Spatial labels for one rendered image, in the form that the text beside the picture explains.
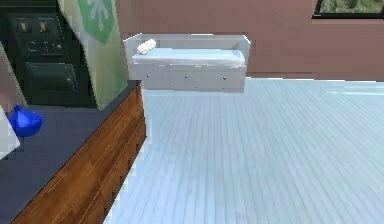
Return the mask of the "blue round vase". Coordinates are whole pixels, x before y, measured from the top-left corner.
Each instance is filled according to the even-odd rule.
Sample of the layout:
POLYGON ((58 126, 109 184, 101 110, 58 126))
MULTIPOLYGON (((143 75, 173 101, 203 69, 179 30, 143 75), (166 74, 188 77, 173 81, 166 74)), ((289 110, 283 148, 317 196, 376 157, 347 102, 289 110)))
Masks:
POLYGON ((18 137, 30 137, 37 134, 43 126, 43 117, 36 112, 23 109, 16 104, 13 114, 8 118, 18 137))

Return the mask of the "white daybed with drawers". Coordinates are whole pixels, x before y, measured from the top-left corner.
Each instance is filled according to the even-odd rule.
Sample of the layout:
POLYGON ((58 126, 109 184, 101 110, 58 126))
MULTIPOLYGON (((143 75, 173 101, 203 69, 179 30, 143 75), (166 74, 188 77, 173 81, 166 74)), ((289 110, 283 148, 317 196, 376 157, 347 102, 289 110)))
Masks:
POLYGON ((245 35, 143 34, 123 41, 129 78, 144 89, 179 91, 244 90, 251 41, 245 35), (145 55, 137 47, 149 39, 145 55))

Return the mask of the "white rolled pillow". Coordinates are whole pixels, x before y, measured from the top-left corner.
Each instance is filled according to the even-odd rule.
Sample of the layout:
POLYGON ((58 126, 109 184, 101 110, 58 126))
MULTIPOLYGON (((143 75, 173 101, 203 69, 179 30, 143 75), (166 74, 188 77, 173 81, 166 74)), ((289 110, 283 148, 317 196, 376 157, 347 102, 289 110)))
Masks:
POLYGON ((154 39, 149 39, 137 47, 137 53, 141 55, 145 55, 155 47, 156 47, 156 41, 154 39))

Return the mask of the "brown wooden dresser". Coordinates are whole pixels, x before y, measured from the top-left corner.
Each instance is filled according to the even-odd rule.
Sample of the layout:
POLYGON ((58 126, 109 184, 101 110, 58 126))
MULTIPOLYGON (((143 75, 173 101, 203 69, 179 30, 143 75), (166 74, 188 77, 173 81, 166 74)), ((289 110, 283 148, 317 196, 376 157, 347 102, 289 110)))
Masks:
POLYGON ((43 127, 0 160, 0 224, 102 224, 146 138, 141 83, 102 111, 30 109, 43 127))

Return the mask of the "white box corner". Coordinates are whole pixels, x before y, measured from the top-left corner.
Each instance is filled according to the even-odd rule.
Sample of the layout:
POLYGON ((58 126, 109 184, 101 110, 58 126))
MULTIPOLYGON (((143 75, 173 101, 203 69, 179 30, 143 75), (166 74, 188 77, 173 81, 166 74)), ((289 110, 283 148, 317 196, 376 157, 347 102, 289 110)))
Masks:
POLYGON ((19 139, 0 106, 0 160, 19 146, 19 139))

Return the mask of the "black framed window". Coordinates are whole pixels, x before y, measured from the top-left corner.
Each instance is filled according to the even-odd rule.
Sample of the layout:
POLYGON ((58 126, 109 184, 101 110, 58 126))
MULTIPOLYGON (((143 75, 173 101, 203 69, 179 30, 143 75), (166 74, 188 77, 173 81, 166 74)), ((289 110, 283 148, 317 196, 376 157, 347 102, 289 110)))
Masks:
POLYGON ((317 0, 316 19, 384 19, 384 0, 317 0))

